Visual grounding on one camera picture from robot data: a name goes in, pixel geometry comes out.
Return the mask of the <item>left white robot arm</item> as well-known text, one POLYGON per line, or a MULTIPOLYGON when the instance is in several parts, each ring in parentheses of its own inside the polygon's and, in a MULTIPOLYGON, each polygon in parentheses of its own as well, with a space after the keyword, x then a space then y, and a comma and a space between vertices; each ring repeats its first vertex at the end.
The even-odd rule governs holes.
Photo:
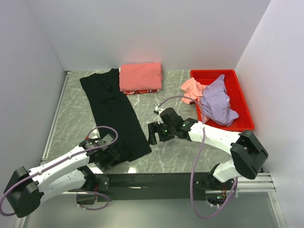
POLYGON ((7 200, 13 212, 2 210, 1 215, 26 217, 42 202, 69 190, 97 195, 102 184, 88 165, 94 163, 102 171, 110 168, 120 158, 116 145, 115 141, 87 138, 48 163, 29 170, 16 169, 0 199, 7 200))

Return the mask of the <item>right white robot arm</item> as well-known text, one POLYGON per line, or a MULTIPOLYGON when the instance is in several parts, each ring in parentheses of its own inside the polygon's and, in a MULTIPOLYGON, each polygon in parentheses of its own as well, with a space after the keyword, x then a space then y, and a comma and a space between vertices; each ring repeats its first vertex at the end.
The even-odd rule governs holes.
POLYGON ((229 154, 231 160, 215 165, 202 181, 202 186, 207 190, 219 190, 236 177, 255 179, 268 158, 265 148, 249 130, 231 132, 208 126, 195 119, 177 118, 148 124, 148 133, 150 145, 178 137, 190 142, 205 143, 229 154))

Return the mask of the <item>black t shirt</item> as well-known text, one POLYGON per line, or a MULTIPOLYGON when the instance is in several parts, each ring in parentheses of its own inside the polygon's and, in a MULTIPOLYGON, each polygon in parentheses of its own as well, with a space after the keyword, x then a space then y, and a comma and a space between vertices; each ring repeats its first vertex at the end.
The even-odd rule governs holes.
POLYGON ((109 126, 118 132, 115 146, 120 159, 113 165, 131 162, 152 152, 129 99, 120 92, 118 69, 83 77, 80 83, 96 126, 109 126))

